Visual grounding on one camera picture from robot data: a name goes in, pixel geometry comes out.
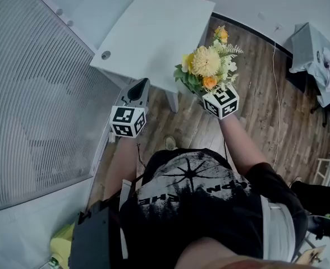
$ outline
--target shoe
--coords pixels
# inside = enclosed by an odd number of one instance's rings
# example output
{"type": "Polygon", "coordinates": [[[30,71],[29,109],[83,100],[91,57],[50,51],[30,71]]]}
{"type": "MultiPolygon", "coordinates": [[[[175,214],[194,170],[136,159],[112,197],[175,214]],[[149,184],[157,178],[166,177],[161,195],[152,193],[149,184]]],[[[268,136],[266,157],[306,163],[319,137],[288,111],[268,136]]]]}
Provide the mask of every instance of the shoe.
{"type": "Polygon", "coordinates": [[[289,185],[288,187],[291,188],[291,186],[292,186],[295,182],[302,182],[302,177],[295,177],[295,179],[290,183],[290,185],[289,185]]]}
{"type": "Polygon", "coordinates": [[[164,144],[166,150],[175,150],[176,147],[176,141],[172,136],[165,136],[164,138],[164,144]]]}

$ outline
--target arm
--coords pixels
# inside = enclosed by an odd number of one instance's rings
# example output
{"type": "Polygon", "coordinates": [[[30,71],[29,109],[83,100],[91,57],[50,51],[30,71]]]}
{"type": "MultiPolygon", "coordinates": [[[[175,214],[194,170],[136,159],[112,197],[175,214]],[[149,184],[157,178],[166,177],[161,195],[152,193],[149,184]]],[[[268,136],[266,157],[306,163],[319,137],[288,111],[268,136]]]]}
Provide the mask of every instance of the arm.
{"type": "Polygon", "coordinates": [[[123,179],[132,182],[136,178],[137,154],[135,138],[120,138],[105,178],[105,200],[121,189],[123,179]]]}
{"type": "Polygon", "coordinates": [[[241,175],[254,165],[267,163],[265,156],[243,129],[235,115],[219,120],[221,132],[233,163],[241,175]]]}

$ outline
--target fern leaf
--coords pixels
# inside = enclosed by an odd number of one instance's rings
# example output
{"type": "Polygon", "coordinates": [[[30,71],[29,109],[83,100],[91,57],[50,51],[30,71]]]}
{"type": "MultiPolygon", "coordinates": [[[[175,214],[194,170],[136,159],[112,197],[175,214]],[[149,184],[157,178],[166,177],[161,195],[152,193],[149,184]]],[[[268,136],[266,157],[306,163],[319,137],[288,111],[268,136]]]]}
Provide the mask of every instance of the fern leaf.
{"type": "Polygon", "coordinates": [[[227,57],[230,57],[231,59],[234,59],[235,57],[237,57],[236,54],[229,54],[229,55],[226,55],[227,57]]]}
{"type": "Polygon", "coordinates": [[[227,45],[224,45],[224,49],[226,51],[226,53],[238,53],[238,54],[243,54],[244,51],[241,50],[237,45],[232,46],[232,44],[227,44],[227,45]]]}

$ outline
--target white strap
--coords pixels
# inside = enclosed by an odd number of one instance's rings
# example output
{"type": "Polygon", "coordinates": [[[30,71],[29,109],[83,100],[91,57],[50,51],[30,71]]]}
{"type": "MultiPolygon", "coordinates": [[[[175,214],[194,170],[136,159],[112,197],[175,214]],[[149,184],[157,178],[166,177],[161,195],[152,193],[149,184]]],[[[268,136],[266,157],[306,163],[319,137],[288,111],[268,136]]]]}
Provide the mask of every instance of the white strap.
{"type": "Polygon", "coordinates": [[[295,253],[295,228],[288,208],[261,196],[263,259],[291,262],[295,253]]]}
{"type": "MultiPolygon", "coordinates": [[[[129,197],[130,189],[131,189],[131,182],[123,179],[121,193],[120,193],[119,211],[120,211],[121,206],[125,203],[125,201],[127,201],[128,197],[129,197]]],[[[122,231],[122,228],[120,228],[120,241],[121,241],[122,258],[128,259],[129,253],[127,251],[125,235],[124,235],[124,232],[122,231]]]]}

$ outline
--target wooden floor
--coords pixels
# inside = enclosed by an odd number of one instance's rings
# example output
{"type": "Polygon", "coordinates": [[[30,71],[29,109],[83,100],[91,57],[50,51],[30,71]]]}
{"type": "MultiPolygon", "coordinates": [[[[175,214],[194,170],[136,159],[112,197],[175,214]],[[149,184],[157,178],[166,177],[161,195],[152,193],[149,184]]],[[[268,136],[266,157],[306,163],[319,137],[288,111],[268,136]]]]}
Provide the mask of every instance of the wooden floor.
{"type": "MultiPolygon", "coordinates": [[[[277,50],[274,71],[280,101],[278,130],[278,102],[272,68],[274,47],[250,32],[217,18],[210,20],[207,43],[211,42],[213,30],[218,25],[225,25],[230,43],[244,50],[237,60],[240,77],[235,85],[240,96],[236,115],[241,124],[271,165],[279,140],[274,169],[286,181],[299,175],[308,182],[314,175],[317,158],[330,156],[330,123],[326,128],[322,127],[321,110],[310,114],[310,108],[315,104],[313,91],[303,94],[285,79],[286,55],[277,50]]],[[[179,95],[179,108],[179,112],[173,114],[164,92],[151,88],[148,122],[139,137],[143,161],[147,163],[152,154],[162,148],[166,135],[172,135],[178,147],[207,147],[224,156],[217,119],[189,96],[179,95]]],[[[103,198],[104,178],[114,150],[115,145],[109,144],[103,154],[90,205],[103,198]]]]}

